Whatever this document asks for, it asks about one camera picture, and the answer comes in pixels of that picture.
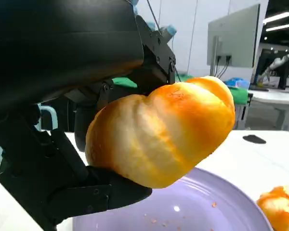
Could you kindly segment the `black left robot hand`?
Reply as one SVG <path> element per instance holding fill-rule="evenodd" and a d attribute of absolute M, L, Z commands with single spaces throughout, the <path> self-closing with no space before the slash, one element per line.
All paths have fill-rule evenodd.
<path fill-rule="evenodd" d="M 43 230 L 137 203 L 152 189 L 86 166 L 62 130 L 38 131 L 38 104 L 75 102 L 83 148 L 113 78 L 148 94 L 175 82 L 175 64 L 131 0 L 0 0 L 0 183 Z"/>

